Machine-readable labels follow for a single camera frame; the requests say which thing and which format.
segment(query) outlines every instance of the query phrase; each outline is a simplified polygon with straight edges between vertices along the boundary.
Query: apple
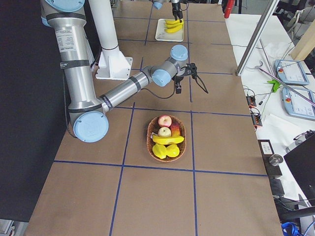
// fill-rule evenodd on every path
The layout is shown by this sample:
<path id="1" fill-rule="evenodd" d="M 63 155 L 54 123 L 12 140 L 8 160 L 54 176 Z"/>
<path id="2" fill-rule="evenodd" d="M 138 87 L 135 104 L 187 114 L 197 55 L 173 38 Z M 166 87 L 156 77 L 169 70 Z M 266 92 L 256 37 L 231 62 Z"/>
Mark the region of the apple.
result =
<path id="1" fill-rule="evenodd" d="M 172 132 L 169 128 L 167 127 L 162 127 L 158 130 L 157 133 L 158 136 L 160 137 L 171 137 L 172 136 Z"/>
<path id="2" fill-rule="evenodd" d="M 174 121 L 169 128 L 173 137 L 181 135 L 181 129 L 177 121 Z"/>
<path id="3" fill-rule="evenodd" d="M 157 122 L 160 127 L 170 127 L 172 124 L 172 118 L 168 115 L 162 115 L 158 118 Z"/>

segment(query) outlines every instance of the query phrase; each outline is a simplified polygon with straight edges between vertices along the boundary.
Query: white plate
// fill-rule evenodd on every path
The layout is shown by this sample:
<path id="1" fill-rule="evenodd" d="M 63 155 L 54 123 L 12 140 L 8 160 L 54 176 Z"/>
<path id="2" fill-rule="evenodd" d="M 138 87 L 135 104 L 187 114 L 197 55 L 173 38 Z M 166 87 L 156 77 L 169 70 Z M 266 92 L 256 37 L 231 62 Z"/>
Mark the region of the white plate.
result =
<path id="1" fill-rule="evenodd" d="M 182 42 L 184 39 L 184 27 L 176 33 L 166 33 L 165 30 L 165 20 L 174 19 L 159 19 L 157 22 L 156 40 L 157 41 L 172 41 L 172 42 Z"/>

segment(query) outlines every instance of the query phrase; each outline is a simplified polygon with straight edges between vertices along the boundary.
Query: wooden block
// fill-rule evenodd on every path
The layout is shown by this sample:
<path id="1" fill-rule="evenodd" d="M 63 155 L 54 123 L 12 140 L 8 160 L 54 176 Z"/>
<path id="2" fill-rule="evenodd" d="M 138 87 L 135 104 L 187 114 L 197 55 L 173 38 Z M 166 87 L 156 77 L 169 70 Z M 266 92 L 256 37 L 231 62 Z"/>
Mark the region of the wooden block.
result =
<path id="1" fill-rule="evenodd" d="M 304 60 L 308 54 L 315 48 L 315 21 L 310 25 L 308 30 L 302 36 L 296 47 L 293 49 L 291 56 L 294 60 Z"/>

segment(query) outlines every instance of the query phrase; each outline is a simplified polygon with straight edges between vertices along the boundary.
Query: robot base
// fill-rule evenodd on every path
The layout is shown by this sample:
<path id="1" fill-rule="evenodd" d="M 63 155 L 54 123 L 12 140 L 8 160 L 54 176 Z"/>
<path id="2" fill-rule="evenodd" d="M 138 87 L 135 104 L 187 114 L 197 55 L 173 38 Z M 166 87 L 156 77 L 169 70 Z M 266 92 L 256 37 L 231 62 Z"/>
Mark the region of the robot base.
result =
<path id="1" fill-rule="evenodd" d="M 104 54 L 103 52 L 101 53 L 98 63 L 99 69 L 95 75 L 97 79 L 127 80 L 129 78 L 133 58 L 125 57 L 121 52 L 120 54 L 120 58 L 118 59 L 109 56 L 109 66 L 107 66 Z"/>

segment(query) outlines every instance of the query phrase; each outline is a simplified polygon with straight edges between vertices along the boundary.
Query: blue joint cap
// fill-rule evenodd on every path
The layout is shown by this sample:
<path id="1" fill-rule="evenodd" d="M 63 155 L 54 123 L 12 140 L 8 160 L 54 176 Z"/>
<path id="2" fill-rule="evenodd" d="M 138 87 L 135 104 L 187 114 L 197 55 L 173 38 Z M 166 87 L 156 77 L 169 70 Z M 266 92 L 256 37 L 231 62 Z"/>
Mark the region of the blue joint cap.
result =
<path id="1" fill-rule="evenodd" d="M 157 69 L 152 75 L 153 82 L 164 87 L 171 81 L 171 76 L 166 70 Z"/>
<path id="2" fill-rule="evenodd" d="M 48 24 L 47 19 L 46 19 L 45 17 L 42 17 L 42 16 L 41 16 L 41 22 L 43 23 L 44 26 L 51 27 L 51 25 Z"/>
<path id="3" fill-rule="evenodd" d="M 108 131 L 107 117 L 98 111 L 86 112 L 73 125 L 75 136 L 83 142 L 93 143 L 102 139 Z"/>
<path id="4" fill-rule="evenodd" d="M 160 10 L 162 6 L 163 4 L 158 1 L 153 2 L 153 7 L 157 10 Z"/>
<path id="5" fill-rule="evenodd" d="M 171 57 L 175 60 L 184 61 L 188 58 L 188 50 L 185 46 L 178 44 L 172 47 Z"/>
<path id="6" fill-rule="evenodd" d="M 50 6 L 62 12 L 75 12 L 80 10 L 85 0 L 45 0 Z"/>

